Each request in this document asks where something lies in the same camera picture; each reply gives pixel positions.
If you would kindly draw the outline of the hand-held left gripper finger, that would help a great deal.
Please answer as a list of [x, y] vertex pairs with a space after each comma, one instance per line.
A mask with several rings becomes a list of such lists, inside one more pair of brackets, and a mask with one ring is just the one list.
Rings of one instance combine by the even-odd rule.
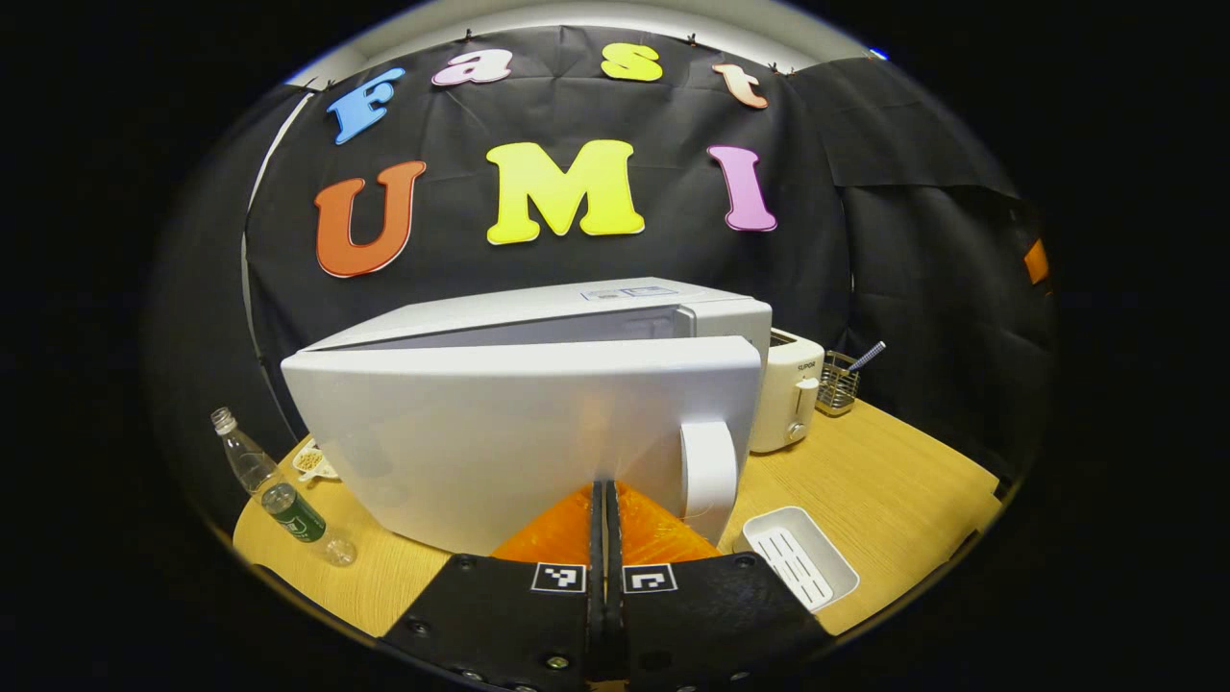
[[627, 565], [606, 482], [606, 680], [627, 691], [782, 691], [834, 639], [755, 552]]
[[467, 690], [589, 690], [606, 669], [606, 501], [594, 482], [584, 562], [449, 557], [383, 648]]

